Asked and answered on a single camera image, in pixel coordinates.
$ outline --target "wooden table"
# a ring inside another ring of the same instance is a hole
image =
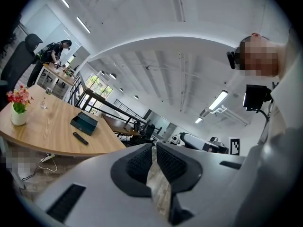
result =
[[[114,118],[108,117],[106,115],[102,116],[106,123],[109,125],[111,130],[115,133],[122,134],[122,135],[138,135],[141,136],[137,131],[133,129],[129,124],[122,122],[120,120],[116,120]]]
[[[27,107],[25,125],[12,124],[11,104],[0,112],[0,136],[4,139],[35,150],[69,156],[96,156],[125,148],[104,119],[84,112],[98,121],[96,129],[89,136],[70,125],[71,119],[81,109],[54,95],[47,95],[38,85],[32,86],[28,91],[34,100]],[[46,109],[40,107],[44,97]],[[83,137],[89,143],[88,146],[76,139],[73,132]]]
[[[66,83],[66,84],[69,85],[69,86],[72,86],[73,83],[74,83],[74,79],[73,79],[72,77],[70,77],[70,76],[65,77],[65,76],[64,76],[65,73],[64,73],[62,70],[61,70],[59,73],[56,73],[56,72],[55,72],[56,69],[55,69],[53,66],[50,66],[49,64],[44,63],[44,64],[43,64],[43,67],[42,67],[42,69],[41,69],[41,71],[40,71],[40,73],[39,73],[39,76],[38,76],[38,78],[36,79],[35,84],[38,83],[39,78],[41,77],[41,74],[43,73],[44,70],[47,70],[49,73],[53,74],[55,77],[59,78],[61,81],[63,81],[64,83]]]

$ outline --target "table leg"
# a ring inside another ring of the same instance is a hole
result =
[[[18,184],[18,186],[20,188],[25,189],[25,185],[21,181],[21,179],[18,175],[18,164],[15,165],[12,162],[12,157],[10,156],[10,154],[8,154],[9,153],[8,144],[7,144],[6,140],[3,139],[1,136],[0,136],[0,149],[1,149],[3,157],[6,158],[6,164],[11,165],[11,169],[9,169],[9,171],[10,171],[11,175],[13,176],[14,180],[16,181],[16,183]]]
[[[39,81],[39,79],[40,79],[41,74],[43,73],[43,71],[44,71],[44,66],[42,67],[42,69],[41,69],[41,71],[40,71],[40,73],[39,73],[39,76],[38,76],[37,79],[36,79],[35,85],[38,84],[38,81]]]
[[[42,81],[42,85],[44,85],[44,83],[45,83],[45,80],[47,79],[47,76],[49,75],[49,72],[48,71],[46,71],[46,73],[45,73],[45,77],[44,77],[44,79],[43,79],[43,81]]]
[[[67,102],[68,99],[70,98],[70,90],[71,90],[71,86],[68,87],[66,93],[64,94],[64,97],[63,97],[63,101]]]

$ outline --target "white vase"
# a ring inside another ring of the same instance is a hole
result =
[[[27,121],[26,118],[26,111],[24,113],[17,113],[14,109],[14,104],[11,105],[11,111],[10,111],[10,120],[15,126],[20,126],[25,124]]]

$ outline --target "ceiling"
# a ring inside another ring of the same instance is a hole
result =
[[[60,0],[54,1],[66,9]],[[223,104],[250,120],[252,113],[242,107],[245,85],[271,88],[273,79],[231,70],[226,52],[253,32],[286,42],[289,29],[272,0],[67,2],[69,16],[79,16],[91,31],[87,38],[94,50],[87,50],[92,68],[115,73],[117,83],[112,86],[123,88],[129,96],[139,95],[156,113],[161,115],[157,109],[170,107],[191,122],[223,89],[229,92]],[[211,116],[204,123],[233,124]]]

